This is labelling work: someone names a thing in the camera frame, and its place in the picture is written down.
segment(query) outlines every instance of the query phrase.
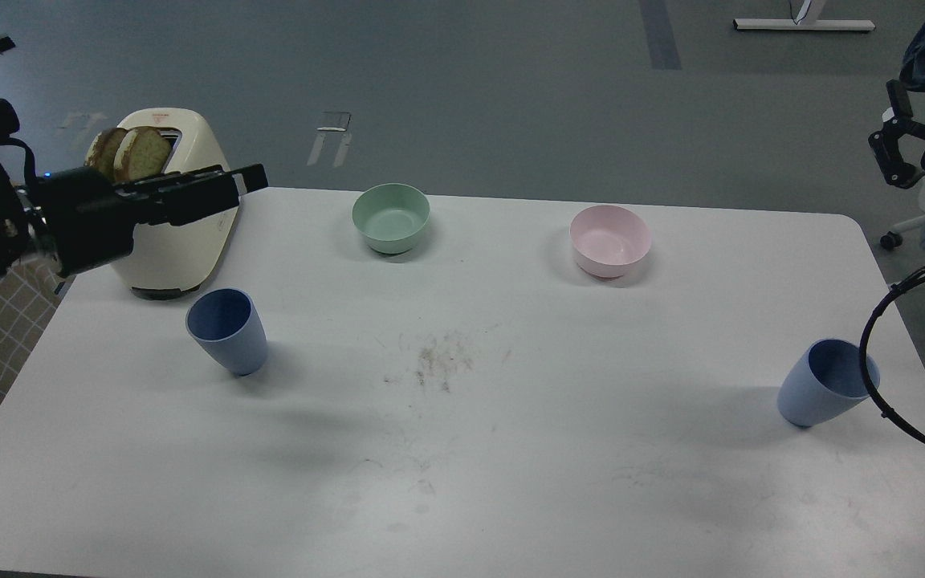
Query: bowl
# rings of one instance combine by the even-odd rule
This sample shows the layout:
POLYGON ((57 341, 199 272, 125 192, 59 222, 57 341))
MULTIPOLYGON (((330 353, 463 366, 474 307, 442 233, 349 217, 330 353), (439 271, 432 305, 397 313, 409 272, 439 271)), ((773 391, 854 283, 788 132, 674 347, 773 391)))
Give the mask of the bowl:
POLYGON ((400 183, 375 186, 352 208, 352 222, 366 244, 378 253, 396 255, 414 248, 422 238, 430 203, 415 187, 400 183))
POLYGON ((630 273, 652 246, 652 231, 645 221, 613 205, 595 205, 577 213, 569 223, 569 238, 581 269, 606 279, 630 273))

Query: green bowl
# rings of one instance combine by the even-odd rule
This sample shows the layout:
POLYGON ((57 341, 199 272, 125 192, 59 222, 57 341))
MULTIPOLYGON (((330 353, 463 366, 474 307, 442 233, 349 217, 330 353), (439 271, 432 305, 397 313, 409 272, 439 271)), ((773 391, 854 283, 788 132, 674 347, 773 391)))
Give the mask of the green bowl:
POLYGON ((388 255, 414 248, 421 240, 429 216, 426 195, 418 188, 399 183, 367 190, 352 208, 352 222, 366 244, 388 255))

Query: pink bowl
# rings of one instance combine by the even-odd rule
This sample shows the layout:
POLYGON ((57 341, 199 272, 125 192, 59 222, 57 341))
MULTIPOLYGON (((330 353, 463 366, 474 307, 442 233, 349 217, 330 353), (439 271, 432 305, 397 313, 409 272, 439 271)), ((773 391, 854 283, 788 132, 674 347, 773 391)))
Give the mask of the pink bowl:
POLYGON ((652 231, 639 216, 612 205, 584 209, 569 223, 577 264, 595 277, 626 275, 652 246, 652 231))

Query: chair wheel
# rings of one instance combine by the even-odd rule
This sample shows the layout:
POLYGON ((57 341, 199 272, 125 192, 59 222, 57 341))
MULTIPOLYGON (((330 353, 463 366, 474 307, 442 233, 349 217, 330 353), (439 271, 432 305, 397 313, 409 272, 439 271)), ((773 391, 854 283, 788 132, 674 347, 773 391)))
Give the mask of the chair wheel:
POLYGON ((888 251, 893 251, 896 246, 902 245, 902 235, 895 233, 893 230, 887 231, 887 234, 880 238, 880 246, 888 251))

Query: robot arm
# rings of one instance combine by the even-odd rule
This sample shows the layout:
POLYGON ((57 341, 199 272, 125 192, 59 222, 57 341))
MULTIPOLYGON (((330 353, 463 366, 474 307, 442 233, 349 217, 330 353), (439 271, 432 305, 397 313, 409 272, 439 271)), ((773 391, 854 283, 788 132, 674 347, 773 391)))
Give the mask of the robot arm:
MULTIPOLYGON (((14 44, 0 37, 0 54, 14 44)), ((19 119, 0 99, 0 146, 25 150, 23 184, 0 162, 0 277, 23 255, 47 256, 67 277, 131 254, 136 224, 194 222, 238 207, 239 195, 267 186, 261 165, 220 167, 112 184, 81 167, 37 176, 34 153, 12 135, 19 119)))

